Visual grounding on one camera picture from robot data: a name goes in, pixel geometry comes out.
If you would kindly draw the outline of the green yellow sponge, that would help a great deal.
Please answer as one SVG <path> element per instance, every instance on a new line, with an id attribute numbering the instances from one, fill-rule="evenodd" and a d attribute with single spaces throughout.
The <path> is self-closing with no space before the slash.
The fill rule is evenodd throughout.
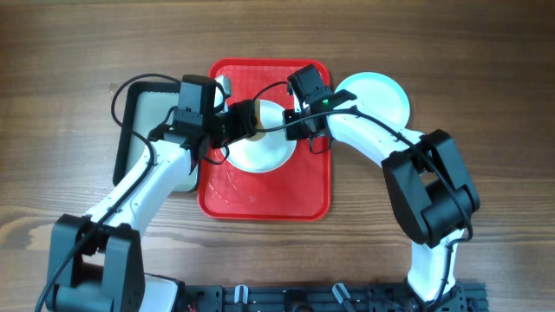
<path id="1" fill-rule="evenodd" d="M 250 138 L 248 138 L 248 140 L 251 141 L 251 142 L 256 142 L 256 141 L 259 141 L 259 140 L 263 139 L 264 136 L 265 136 L 265 133 L 258 131 L 258 129 L 263 129 L 264 128 L 264 125 L 262 124 L 262 121 L 261 121 L 260 100 L 255 100 L 254 101 L 253 108 L 254 108 L 254 117 L 255 117 L 255 120 L 257 122 L 257 124 L 255 125 L 256 133 L 253 136 L 251 136 Z"/>

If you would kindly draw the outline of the teal plate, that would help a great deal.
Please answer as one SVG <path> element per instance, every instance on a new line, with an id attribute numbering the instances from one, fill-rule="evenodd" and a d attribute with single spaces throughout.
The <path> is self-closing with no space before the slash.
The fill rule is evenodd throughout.
<path id="1" fill-rule="evenodd" d="M 365 107 L 397 126 L 408 124 L 411 113 L 408 96 L 390 77 L 376 72 L 356 73 L 339 83 L 336 92 L 341 90 L 351 92 Z"/>

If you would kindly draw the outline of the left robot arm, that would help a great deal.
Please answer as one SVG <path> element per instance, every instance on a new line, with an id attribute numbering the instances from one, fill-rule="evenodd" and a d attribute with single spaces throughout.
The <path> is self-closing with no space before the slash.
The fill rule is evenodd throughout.
<path id="1" fill-rule="evenodd" d="M 47 282 L 36 310 L 188 311 L 179 280 L 144 271 L 141 238 L 170 193 L 208 148 L 254 136 L 260 102 L 219 111 L 178 105 L 143 138 L 145 150 L 120 183 L 83 216 L 62 215 L 50 239 Z"/>

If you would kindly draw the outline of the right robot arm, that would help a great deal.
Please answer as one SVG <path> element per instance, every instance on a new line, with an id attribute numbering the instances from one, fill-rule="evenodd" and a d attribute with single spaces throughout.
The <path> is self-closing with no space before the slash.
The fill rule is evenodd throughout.
<path id="1" fill-rule="evenodd" d="M 454 299 L 455 254 L 473 239 L 479 195 L 448 133 L 409 130 L 377 106 L 340 92 L 285 111 L 282 125 L 291 139 L 326 134 L 381 167 L 395 219 L 412 242 L 410 300 L 435 311 Z"/>

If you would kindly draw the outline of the white round plate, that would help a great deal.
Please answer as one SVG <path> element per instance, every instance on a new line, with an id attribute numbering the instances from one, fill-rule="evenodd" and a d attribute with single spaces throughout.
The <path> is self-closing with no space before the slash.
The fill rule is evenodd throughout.
<path id="1" fill-rule="evenodd" d="M 261 121 L 264 128 L 284 124 L 284 108 L 273 101 L 260 100 Z M 294 153 L 295 140 L 287 140 L 285 130 L 266 133 L 263 139 L 251 142 L 239 140 L 229 145 L 227 161 L 244 172 L 264 173 L 284 165 Z"/>

